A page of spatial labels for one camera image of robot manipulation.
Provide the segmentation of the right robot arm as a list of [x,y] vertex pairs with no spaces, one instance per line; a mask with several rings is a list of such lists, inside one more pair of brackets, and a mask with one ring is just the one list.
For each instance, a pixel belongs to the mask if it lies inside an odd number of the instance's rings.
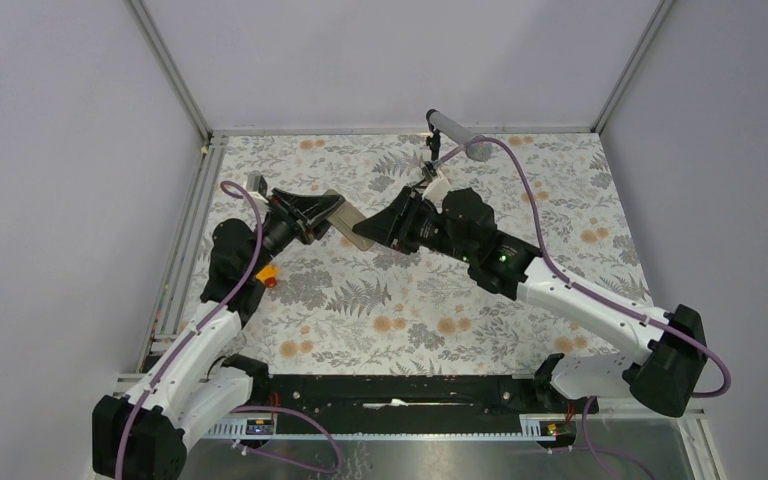
[[667,417],[684,415],[709,354],[700,314],[645,307],[550,265],[538,247],[500,230],[494,211],[471,189],[449,192],[436,208],[405,187],[379,213],[352,228],[384,247],[426,248],[467,264],[481,289],[570,320],[615,348],[613,354],[552,354],[534,374],[533,396],[557,412],[572,400],[632,398]]

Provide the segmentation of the white remote control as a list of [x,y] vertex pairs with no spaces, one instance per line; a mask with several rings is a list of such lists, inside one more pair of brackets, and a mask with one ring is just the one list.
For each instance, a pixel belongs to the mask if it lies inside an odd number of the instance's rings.
[[358,250],[368,251],[375,242],[356,234],[353,230],[355,225],[366,219],[367,217],[351,202],[343,199],[342,203],[326,218],[326,222]]

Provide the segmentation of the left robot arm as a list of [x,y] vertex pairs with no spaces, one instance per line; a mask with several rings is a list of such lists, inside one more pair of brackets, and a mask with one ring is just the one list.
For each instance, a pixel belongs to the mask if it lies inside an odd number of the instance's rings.
[[330,227],[340,194],[262,196],[233,181],[226,195],[246,201],[255,224],[231,218],[217,225],[200,304],[161,358],[125,394],[103,396],[92,412],[92,469],[112,479],[176,479],[192,447],[234,408],[256,411],[270,385],[229,363],[205,381],[221,350],[256,312],[265,284],[257,274],[293,242],[309,245]]

